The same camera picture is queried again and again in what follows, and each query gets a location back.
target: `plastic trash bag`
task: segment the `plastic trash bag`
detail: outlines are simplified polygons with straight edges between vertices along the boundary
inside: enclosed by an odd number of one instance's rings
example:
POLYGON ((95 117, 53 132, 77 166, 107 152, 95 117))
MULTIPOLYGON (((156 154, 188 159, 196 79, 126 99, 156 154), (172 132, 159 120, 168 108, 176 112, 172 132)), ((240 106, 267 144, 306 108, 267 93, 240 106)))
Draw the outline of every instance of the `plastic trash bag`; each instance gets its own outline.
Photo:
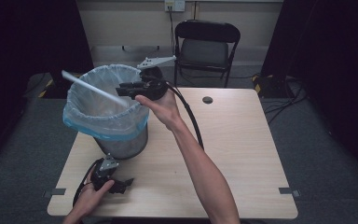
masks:
MULTIPOLYGON (((127 65, 111 64, 94 68, 80 79, 100 90, 117 95, 116 88, 120 83, 141 81, 140 72, 127 65)), ((128 96, 122 99, 128 102, 128 106, 119 105, 74 83, 68 91, 63 122, 68 127, 98 139, 131 140, 144 130, 149 109, 128 96)))

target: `electrical outlet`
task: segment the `electrical outlet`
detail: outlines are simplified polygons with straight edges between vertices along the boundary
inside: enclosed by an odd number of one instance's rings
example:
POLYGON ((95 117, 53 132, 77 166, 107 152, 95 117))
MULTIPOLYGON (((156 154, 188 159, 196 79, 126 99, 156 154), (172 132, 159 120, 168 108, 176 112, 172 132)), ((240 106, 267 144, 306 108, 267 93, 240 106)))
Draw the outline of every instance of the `electrical outlet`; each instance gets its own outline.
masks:
POLYGON ((165 11, 185 11, 185 0, 164 0, 165 11))
POLYGON ((175 0, 164 0, 165 2, 165 11, 174 11, 175 0))

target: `gray carpet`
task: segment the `gray carpet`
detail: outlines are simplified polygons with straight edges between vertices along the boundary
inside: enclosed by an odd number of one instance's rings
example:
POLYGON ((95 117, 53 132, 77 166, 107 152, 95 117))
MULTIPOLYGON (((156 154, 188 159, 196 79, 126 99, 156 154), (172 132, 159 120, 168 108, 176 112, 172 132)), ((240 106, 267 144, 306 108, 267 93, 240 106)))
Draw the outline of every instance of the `gray carpet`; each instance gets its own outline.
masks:
MULTIPOLYGON (((261 66, 234 66, 230 88, 248 88, 250 77, 261 66)), ((173 69, 161 67, 163 75, 172 80, 173 69)), ((184 71, 178 83, 183 86, 223 87, 223 80, 197 73, 191 77, 184 71)), ((42 197, 55 188, 76 132, 62 123, 65 100, 41 99, 37 95, 49 75, 35 75, 25 96, 28 104, 0 154, 0 223, 61 223, 61 217, 47 213, 49 199, 42 197)), ((291 83, 294 93, 297 83, 291 83)), ((270 111, 286 99, 261 99, 270 111)), ((275 113, 267 113, 271 120, 275 113)), ((295 197, 298 218, 294 220, 263 220, 267 223, 358 223, 358 162, 335 141, 324 125, 323 117, 309 100, 288 106, 271 123, 270 129, 282 160, 283 169, 295 197)), ((94 223, 98 218, 86 219, 94 223)))

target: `chair backrest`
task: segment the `chair backrest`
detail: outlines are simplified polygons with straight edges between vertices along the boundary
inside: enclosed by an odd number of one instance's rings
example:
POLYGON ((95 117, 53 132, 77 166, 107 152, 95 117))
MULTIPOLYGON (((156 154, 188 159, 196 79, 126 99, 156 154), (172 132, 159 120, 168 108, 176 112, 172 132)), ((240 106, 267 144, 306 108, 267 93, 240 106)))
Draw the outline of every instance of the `chair backrest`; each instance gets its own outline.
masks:
POLYGON ((234 25, 226 22, 189 20, 180 22, 175 28, 175 40, 180 38, 236 43, 241 33, 234 25))

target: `trash can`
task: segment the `trash can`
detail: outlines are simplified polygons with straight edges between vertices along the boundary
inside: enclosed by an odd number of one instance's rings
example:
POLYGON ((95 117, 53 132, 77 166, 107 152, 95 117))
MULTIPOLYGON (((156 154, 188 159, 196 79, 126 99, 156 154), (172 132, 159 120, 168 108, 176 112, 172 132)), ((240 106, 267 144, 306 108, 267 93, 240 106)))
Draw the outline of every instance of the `trash can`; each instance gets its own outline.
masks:
MULTIPOLYGON (((120 83, 141 81, 140 72, 127 65, 111 64, 94 68, 80 79, 117 96, 120 83)), ((118 160, 132 158, 147 144, 149 109, 128 96, 122 99, 127 106, 74 83, 68 91, 63 122, 93 136, 105 154, 118 160)))

